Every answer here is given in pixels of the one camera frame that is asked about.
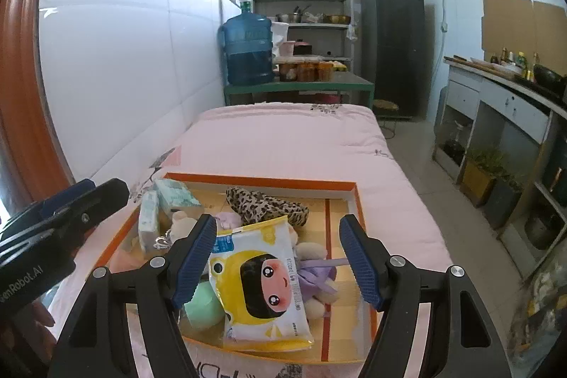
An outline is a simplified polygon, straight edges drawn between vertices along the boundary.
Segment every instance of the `pink bedsheet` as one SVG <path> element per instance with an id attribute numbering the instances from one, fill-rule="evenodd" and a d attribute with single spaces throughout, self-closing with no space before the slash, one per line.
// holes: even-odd
<path id="1" fill-rule="evenodd" d="M 355 181 L 371 237 L 381 239 L 391 254 L 406 256 L 417 267 L 445 271 L 451 265 L 439 228 L 390 154 L 373 113 L 365 107 L 262 103 L 213 109 L 199 116 L 174 144 L 177 146 L 171 154 L 175 160 L 170 159 L 169 167 L 160 170 L 158 177 L 181 171 Z M 103 222 L 79 251 L 77 269 L 62 283 L 52 305 L 55 335 L 92 265 L 133 207 L 129 204 Z M 428 309 L 422 306 L 406 377 L 419 374 L 428 322 Z M 194 361 L 195 355 L 211 354 L 193 346 L 190 351 Z M 259 360 L 251 359 L 252 370 L 252 363 Z M 275 376 L 277 370 L 267 371 L 271 368 L 266 363 L 267 374 L 260 376 Z M 325 376 L 355 376 L 358 370 L 359 366 L 348 366 Z"/>

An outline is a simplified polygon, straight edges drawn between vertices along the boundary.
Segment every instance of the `stool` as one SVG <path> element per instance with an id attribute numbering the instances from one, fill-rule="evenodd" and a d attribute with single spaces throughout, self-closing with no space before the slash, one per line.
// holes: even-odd
<path id="1" fill-rule="evenodd" d="M 376 120 L 378 121 L 378 125 L 381 127 L 381 129 L 388 130 L 389 132 L 392 133 L 392 136 L 384 136 L 384 138 L 386 140 L 391 140 L 396 136 L 396 124 L 398 123 L 398 121 L 395 118 L 398 116 L 398 111 L 400 110 L 400 107 L 396 103 L 387 100 L 374 100 L 373 107 L 376 110 L 381 110 L 381 112 L 387 112 L 388 113 L 387 117 L 394 118 L 392 120 L 393 126 L 392 128 L 389 128 L 386 127 L 386 122 L 387 122 L 386 120 L 384 120 L 383 125 L 380 126 L 380 120 L 378 118 L 383 114 L 379 114 L 376 116 Z"/>

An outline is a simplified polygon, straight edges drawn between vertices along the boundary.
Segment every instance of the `brown door frame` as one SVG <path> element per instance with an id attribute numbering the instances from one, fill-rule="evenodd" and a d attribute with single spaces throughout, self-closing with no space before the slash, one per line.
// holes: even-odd
<path id="1" fill-rule="evenodd" d="M 0 0 L 0 197 L 10 213 L 74 182 L 47 108 L 39 0 Z"/>

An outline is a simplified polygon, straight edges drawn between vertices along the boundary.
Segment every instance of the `pink container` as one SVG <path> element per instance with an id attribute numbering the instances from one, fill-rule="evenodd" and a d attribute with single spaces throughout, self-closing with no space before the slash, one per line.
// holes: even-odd
<path id="1" fill-rule="evenodd" d="M 295 44 L 294 40 L 287 40 L 280 45 L 280 55 L 281 56 L 293 56 L 293 46 Z"/>

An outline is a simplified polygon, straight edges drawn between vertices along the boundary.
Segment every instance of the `cartoon character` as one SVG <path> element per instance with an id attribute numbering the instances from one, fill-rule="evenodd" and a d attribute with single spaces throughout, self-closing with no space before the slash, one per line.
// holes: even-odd
<path id="1" fill-rule="evenodd" d="M 293 298 L 286 265 L 269 253 L 245 250 L 211 258 L 210 275 L 230 323 L 269 322 L 286 312 Z"/>

